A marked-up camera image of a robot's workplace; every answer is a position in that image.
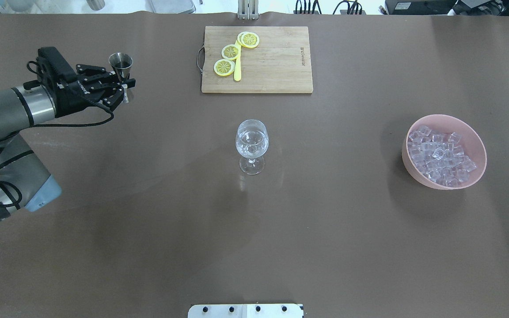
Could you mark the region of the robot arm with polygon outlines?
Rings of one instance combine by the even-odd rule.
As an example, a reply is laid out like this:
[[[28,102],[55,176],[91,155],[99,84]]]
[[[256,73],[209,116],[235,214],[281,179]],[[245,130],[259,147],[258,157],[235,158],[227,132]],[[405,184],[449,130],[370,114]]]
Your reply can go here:
[[[62,193],[55,177],[36,156],[20,132],[54,127],[52,120],[97,107],[114,117],[127,102],[133,59],[125,53],[109,56],[112,71],[78,63],[71,67],[55,47],[39,48],[29,61],[36,79],[0,91],[0,222],[20,209],[34,212]]]

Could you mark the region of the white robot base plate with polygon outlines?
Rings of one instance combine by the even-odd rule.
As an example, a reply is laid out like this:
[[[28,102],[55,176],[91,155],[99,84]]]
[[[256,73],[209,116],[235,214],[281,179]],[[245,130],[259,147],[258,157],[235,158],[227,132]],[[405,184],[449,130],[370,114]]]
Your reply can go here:
[[[303,318],[302,304],[244,303],[196,304],[190,307],[188,318]]]

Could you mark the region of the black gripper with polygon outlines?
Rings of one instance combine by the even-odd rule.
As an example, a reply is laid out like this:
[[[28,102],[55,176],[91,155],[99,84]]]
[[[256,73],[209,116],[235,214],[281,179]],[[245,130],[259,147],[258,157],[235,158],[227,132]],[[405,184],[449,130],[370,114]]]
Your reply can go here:
[[[115,111],[134,99],[131,89],[136,85],[135,79],[118,82],[115,72],[107,71],[105,67],[76,64],[75,72],[55,47],[37,50],[37,80],[54,102],[55,117],[85,110],[87,102],[83,95]]]

